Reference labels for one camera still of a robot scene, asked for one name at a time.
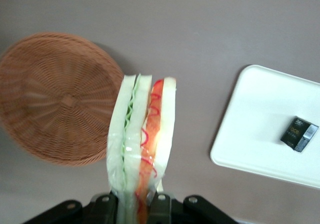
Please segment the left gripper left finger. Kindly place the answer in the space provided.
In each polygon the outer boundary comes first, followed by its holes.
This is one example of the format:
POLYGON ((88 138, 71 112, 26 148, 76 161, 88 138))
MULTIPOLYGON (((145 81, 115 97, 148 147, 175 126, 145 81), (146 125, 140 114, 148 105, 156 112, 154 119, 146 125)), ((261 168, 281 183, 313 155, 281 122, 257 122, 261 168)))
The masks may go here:
POLYGON ((96 194, 91 202, 91 224, 115 224, 117 222, 118 198, 112 193, 96 194))

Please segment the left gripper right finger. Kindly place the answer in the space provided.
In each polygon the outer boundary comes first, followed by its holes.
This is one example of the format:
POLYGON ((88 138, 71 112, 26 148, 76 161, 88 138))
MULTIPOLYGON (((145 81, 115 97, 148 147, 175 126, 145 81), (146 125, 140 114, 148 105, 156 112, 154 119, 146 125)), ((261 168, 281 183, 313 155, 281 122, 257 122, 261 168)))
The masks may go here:
POLYGON ((168 194, 156 193, 149 209, 150 224, 172 223, 172 199, 168 194))

